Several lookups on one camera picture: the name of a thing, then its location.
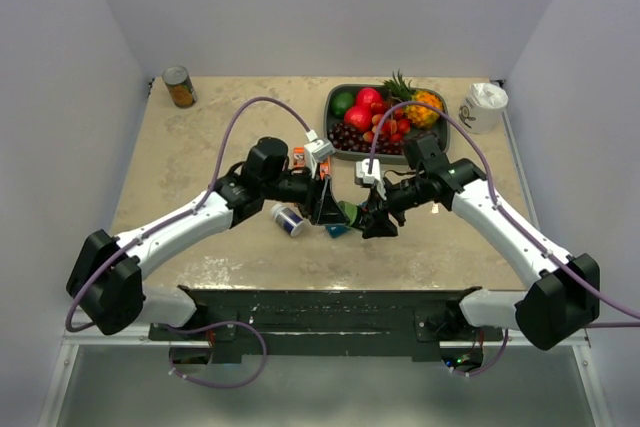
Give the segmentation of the teal weekly pill organizer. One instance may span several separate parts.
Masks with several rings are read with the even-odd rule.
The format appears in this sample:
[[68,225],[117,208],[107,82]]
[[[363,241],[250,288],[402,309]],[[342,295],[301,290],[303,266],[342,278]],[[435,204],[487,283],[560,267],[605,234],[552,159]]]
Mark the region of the teal weekly pill organizer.
[[347,234],[350,228],[345,225],[327,225],[325,230],[331,238],[335,239]]

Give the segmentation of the green pill bottle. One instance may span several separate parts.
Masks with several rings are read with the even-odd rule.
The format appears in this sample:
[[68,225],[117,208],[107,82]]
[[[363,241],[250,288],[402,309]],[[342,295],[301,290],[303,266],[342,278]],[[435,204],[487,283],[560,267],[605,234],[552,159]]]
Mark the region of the green pill bottle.
[[365,203],[354,204],[340,201],[338,205],[348,219],[348,227],[359,231],[364,231],[368,228],[371,218]]

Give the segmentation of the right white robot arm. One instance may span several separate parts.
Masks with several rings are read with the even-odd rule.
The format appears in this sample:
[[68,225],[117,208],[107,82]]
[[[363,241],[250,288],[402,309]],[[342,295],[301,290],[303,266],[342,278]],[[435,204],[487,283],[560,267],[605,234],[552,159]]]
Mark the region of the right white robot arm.
[[410,141],[404,154],[414,174],[396,184],[378,160],[356,164],[356,183],[370,190],[355,224],[364,237],[395,237],[407,210],[439,204],[479,232],[526,288],[467,290],[445,316],[452,337],[469,339],[480,327],[515,329],[547,351],[598,318],[600,268],[591,256],[574,256],[546,238],[497,194],[488,169],[450,162],[432,137]]

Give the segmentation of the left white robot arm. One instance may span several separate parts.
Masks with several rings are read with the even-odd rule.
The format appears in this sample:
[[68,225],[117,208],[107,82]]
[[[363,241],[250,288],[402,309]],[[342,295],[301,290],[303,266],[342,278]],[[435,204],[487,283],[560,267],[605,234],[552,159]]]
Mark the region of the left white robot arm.
[[304,147],[304,166],[292,168],[287,144],[263,137],[244,161],[185,206],[117,236],[104,230],[91,233],[66,284],[72,307],[81,309],[89,324],[104,335],[145,320],[168,324],[185,339],[200,337],[207,315],[190,295],[181,288],[153,293],[144,287],[144,280],[196,243],[259,213],[267,200],[296,205],[314,225],[346,222],[330,176],[320,172],[321,164],[334,152],[329,140],[313,140]]

